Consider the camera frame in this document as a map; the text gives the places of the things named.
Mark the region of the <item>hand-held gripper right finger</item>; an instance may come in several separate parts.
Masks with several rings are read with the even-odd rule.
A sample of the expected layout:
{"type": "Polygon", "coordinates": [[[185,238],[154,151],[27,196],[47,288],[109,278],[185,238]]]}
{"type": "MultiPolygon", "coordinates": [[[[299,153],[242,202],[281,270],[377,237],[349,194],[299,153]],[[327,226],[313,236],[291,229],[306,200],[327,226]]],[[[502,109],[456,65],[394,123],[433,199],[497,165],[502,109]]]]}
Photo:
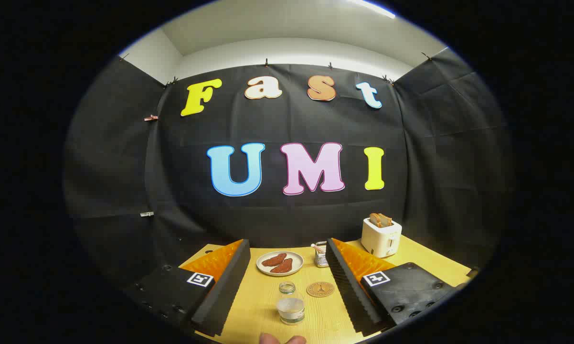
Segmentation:
{"type": "Polygon", "coordinates": [[[401,326],[457,293],[415,263],[395,266],[334,238],[325,257],[354,330],[365,336],[401,326]]]}

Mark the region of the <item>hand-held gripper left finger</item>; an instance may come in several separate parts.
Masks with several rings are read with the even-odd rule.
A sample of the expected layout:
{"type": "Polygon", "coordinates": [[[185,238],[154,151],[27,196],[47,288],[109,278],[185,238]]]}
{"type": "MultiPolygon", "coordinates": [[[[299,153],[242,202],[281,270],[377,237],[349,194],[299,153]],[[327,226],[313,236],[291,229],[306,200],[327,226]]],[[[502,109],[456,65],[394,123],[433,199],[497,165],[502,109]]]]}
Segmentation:
{"type": "Polygon", "coordinates": [[[175,327],[221,335],[250,257],[249,241],[240,239],[180,267],[158,268],[125,294],[175,327]]]}

